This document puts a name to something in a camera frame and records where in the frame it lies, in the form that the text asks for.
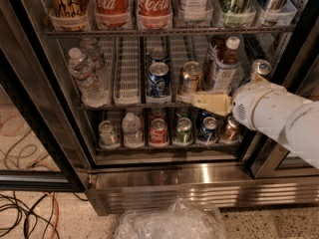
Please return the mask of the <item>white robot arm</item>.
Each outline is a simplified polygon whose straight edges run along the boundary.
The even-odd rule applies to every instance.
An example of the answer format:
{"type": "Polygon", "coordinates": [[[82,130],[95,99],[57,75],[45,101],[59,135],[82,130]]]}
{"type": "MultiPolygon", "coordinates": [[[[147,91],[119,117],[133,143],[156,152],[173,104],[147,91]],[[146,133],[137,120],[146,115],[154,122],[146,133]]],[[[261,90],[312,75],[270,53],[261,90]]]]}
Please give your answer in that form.
{"type": "Polygon", "coordinates": [[[201,91],[191,95],[194,107],[234,118],[267,135],[319,168],[319,102],[289,93],[284,87],[253,73],[232,97],[201,91]]]}

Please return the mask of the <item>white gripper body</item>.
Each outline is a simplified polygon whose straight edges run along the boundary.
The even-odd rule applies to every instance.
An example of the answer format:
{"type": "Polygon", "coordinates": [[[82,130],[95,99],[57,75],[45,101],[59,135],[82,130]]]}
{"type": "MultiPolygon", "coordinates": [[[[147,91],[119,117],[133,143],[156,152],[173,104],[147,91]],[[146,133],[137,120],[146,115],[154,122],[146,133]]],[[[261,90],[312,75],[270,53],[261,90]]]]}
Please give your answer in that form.
{"type": "Polygon", "coordinates": [[[233,116],[252,130],[283,130],[286,93],[284,87],[269,82],[248,83],[232,97],[233,116]]]}

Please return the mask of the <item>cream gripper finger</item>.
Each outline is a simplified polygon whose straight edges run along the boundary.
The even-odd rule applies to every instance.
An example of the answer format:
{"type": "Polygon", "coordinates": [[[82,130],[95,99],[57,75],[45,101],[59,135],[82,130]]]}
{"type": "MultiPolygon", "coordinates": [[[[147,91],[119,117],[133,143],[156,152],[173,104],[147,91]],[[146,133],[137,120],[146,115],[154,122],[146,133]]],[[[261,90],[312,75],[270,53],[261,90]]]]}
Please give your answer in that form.
{"type": "Polygon", "coordinates": [[[252,73],[250,77],[251,83],[263,83],[263,84],[269,84],[269,81],[266,80],[264,77],[257,73],[252,73]]]}
{"type": "Polygon", "coordinates": [[[194,107],[223,117],[231,112],[231,97],[227,94],[196,93],[191,103],[194,107]]]}

